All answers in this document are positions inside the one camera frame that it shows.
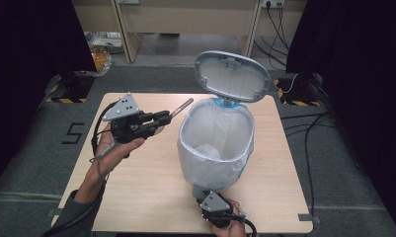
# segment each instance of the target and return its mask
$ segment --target yellow and black tape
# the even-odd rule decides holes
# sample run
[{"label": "yellow and black tape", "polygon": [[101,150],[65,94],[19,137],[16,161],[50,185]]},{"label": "yellow and black tape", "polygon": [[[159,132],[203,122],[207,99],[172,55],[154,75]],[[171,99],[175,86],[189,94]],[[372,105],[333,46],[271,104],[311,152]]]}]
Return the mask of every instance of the yellow and black tape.
[{"label": "yellow and black tape", "polygon": [[275,80],[275,84],[278,88],[277,94],[282,104],[293,105],[293,106],[316,106],[319,107],[320,103],[317,101],[301,101],[301,100],[287,100],[286,95],[280,87],[279,80]]},{"label": "yellow and black tape", "polygon": [[85,103],[87,99],[74,99],[74,98],[47,98],[47,102],[53,102],[53,103],[64,103],[64,104],[69,104],[69,103]]},{"label": "yellow and black tape", "polygon": [[58,79],[55,86],[50,90],[47,102],[51,103],[85,103],[87,101],[88,91],[78,91],[76,93],[69,93],[63,85],[61,79]]}]

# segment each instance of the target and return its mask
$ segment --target wire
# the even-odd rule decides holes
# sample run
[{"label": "wire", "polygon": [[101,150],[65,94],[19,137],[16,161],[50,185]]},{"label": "wire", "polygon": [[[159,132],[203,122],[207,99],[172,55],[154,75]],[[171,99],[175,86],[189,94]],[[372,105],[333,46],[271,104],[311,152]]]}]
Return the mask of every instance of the wire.
[{"label": "wire", "polygon": [[107,132],[107,131],[112,131],[112,130],[111,130],[111,129],[103,130],[103,131],[101,131],[101,132],[99,132],[99,133],[97,133],[97,134],[100,135],[100,134],[102,134],[103,132]]},{"label": "wire", "polygon": [[320,114],[311,114],[311,115],[302,115],[302,116],[291,116],[291,117],[282,117],[280,119],[299,119],[299,118],[304,118],[304,117],[316,117],[316,116],[321,116],[324,113]]},{"label": "wire", "polygon": [[278,91],[281,91],[282,93],[289,93],[289,92],[292,90],[292,88],[293,88],[293,83],[295,82],[295,79],[296,79],[297,76],[298,76],[298,73],[296,73],[296,74],[293,76],[292,82],[290,83],[290,87],[289,87],[289,89],[287,89],[287,91],[281,91],[281,88],[279,88],[279,87],[275,84],[275,82],[274,82],[274,86],[277,88]]},{"label": "wire", "polygon": [[[274,46],[275,46],[276,40],[277,40],[277,35],[275,36],[275,39],[274,39],[274,41],[272,42],[272,47],[271,47],[271,50],[269,51],[269,55],[272,55],[272,50],[273,50],[273,48],[274,48]],[[271,66],[272,66],[273,68],[275,68],[275,67],[272,65],[272,58],[271,58],[271,57],[269,57],[269,63],[271,64]]]},{"label": "wire", "polygon": [[97,173],[99,174],[99,177],[102,179],[104,179],[104,177],[102,176],[101,172],[100,172],[100,161],[102,160],[104,155],[99,155],[96,156],[94,158],[90,159],[90,162],[93,163],[94,161],[97,161]]},{"label": "wire", "polygon": [[275,31],[277,32],[277,37],[280,39],[280,41],[283,43],[283,45],[286,47],[286,49],[289,49],[289,47],[287,46],[287,43],[285,42],[285,40],[283,40],[283,38],[280,35],[280,32],[279,32],[280,29],[279,30],[277,29],[275,21],[274,21],[274,19],[271,16],[271,13],[269,11],[270,7],[268,7],[267,9],[268,9],[268,16],[271,19],[272,24],[274,25]]},{"label": "wire", "polygon": [[96,154],[97,147],[98,147],[99,126],[100,126],[100,123],[102,122],[102,117],[103,117],[103,116],[105,115],[105,113],[106,113],[108,110],[110,110],[116,103],[117,103],[117,102],[110,103],[107,107],[105,107],[105,109],[104,109],[104,110],[102,111],[102,113],[99,115],[99,118],[98,118],[98,120],[97,120],[97,122],[96,122],[96,126],[95,126],[94,131],[93,131],[93,137],[92,137],[92,140],[91,140],[91,144],[92,144],[92,148],[93,148],[93,155]]},{"label": "wire", "polygon": [[287,56],[287,53],[282,52],[282,51],[279,51],[279,50],[273,48],[268,42],[266,42],[266,40],[263,38],[263,36],[260,36],[260,38],[262,39],[262,41],[263,41],[269,48],[272,48],[273,51],[276,51],[276,52],[278,52],[278,53],[280,53],[280,54],[282,54],[282,55],[284,55],[284,56]]},{"label": "wire", "polygon": [[[323,125],[323,124],[316,124],[316,125],[317,126],[326,126],[326,127],[336,127],[336,126],[332,126],[332,125]],[[302,132],[302,131],[306,131],[306,130],[308,130],[308,128],[297,130],[297,131],[295,131],[293,133],[287,134],[286,136],[292,136],[292,135],[294,135],[296,133],[299,133],[299,132]]]},{"label": "wire", "polygon": [[281,5],[281,3],[278,3],[278,18],[279,18],[279,20],[280,20],[279,29],[281,28],[281,35],[283,36],[284,46],[285,46],[287,49],[289,49],[289,46],[287,45],[287,42],[286,42],[286,37],[284,36],[283,23],[282,23],[282,19],[283,19],[283,6]]},{"label": "wire", "polygon": [[[296,128],[296,127],[299,127],[299,126],[305,126],[305,125],[311,125],[311,124],[293,125],[293,126],[289,126],[289,127],[284,128],[284,130],[291,129],[291,128]],[[317,125],[317,126],[326,126],[326,127],[336,127],[336,126],[334,126],[334,125],[326,125],[326,124],[316,124],[316,125]]]},{"label": "wire", "polygon": [[[236,220],[236,221],[242,222],[243,218],[240,216],[231,215],[228,217],[211,217],[209,220]],[[251,222],[249,219],[244,219],[244,223],[247,224],[248,226],[250,226],[250,228],[253,232],[251,235],[252,237],[258,236],[256,226],[253,224],[253,222]]]},{"label": "wire", "polygon": [[320,104],[322,104],[322,105],[324,105],[324,106],[326,106],[326,107],[329,107],[329,108],[332,108],[333,106],[330,104],[330,103],[328,103],[328,101],[329,101],[329,96],[327,95],[327,93],[324,91],[324,89],[320,86],[320,82],[319,81],[317,81],[317,78],[314,76],[314,75],[312,75],[312,78],[314,79],[314,80],[311,80],[311,85],[310,85],[310,90],[311,90],[311,93],[312,93],[312,96],[315,98],[315,100],[317,100]]},{"label": "wire", "polygon": [[[256,42],[255,40],[254,40],[254,44],[256,45],[256,47],[257,47],[262,53],[264,53],[264,54],[267,55],[268,57],[271,57],[274,61],[278,62],[280,65],[286,66],[286,64],[284,64],[284,62],[280,61],[277,57],[273,56],[271,53],[268,53],[267,51],[265,51],[264,49],[262,49],[262,48],[257,44],[257,42]],[[272,67],[273,67],[274,69],[284,71],[283,69],[275,68],[273,65],[272,65]]]},{"label": "wire", "polygon": [[311,128],[315,125],[315,123],[324,115],[326,115],[328,112],[325,112],[318,116],[311,125],[308,127],[305,133],[305,139],[304,139],[304,148],[305,148],[305,160],[306,160],[306,168],[307,168],[307,173],[308,173],[308,182],[309,182],[309,188],[310,188],[310,193],[311,193],[311,216],[314,218],[314,204],[315,204],[315,197],[314,197],[314,186],[312,184],[312,175],[311,175],[311,165],[309,163],[309,158],[308,158],[308,134]]}]

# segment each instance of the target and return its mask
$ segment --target black curtain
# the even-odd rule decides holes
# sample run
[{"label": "black curtain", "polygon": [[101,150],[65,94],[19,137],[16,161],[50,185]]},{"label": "black curtain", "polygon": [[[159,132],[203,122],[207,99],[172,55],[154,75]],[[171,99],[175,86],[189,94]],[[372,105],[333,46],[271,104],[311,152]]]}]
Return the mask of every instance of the black curtain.
[{"label": "black curtain", "polygon": [[96,69],[70,0],[0,1],[0,175],[50,79],[60,74],[74,89],[78,70]]},{"label": "black curtain", "polygon": [[323,76],[356,160],[396,223],[396,0],[350,1],[334,14],[328,3],[308,0],[287,65]]}]

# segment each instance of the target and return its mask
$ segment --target metal rod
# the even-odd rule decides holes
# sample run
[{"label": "metal rod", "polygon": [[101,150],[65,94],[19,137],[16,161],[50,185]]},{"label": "metal rod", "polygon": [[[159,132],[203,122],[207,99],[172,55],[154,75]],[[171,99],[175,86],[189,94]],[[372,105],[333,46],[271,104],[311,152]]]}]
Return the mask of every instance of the metal rod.
[{"label": "metal rod", "polygon": [[170,116],[173,118],[176,116],[178,113],[180,113],[182,110],[184,110],[188,105],[190,105],[194,101],[193,98],[188,99],[186,102],[184,102],[181,106],[179,106],[175,111],[173,111]]}]

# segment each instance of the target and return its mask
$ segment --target trash can lid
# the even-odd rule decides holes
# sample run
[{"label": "trash can lid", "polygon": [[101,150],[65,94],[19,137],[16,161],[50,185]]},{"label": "trash can lid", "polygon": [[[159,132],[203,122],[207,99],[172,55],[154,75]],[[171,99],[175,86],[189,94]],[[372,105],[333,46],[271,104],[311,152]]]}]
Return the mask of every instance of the trash can lid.
[{"label": "trash can lid", "polygon": [[271,76],[259,62],[234,53],[206,51],[195,60],[195,75],[208,92],[234,103],[254,103],[269,91]]}]

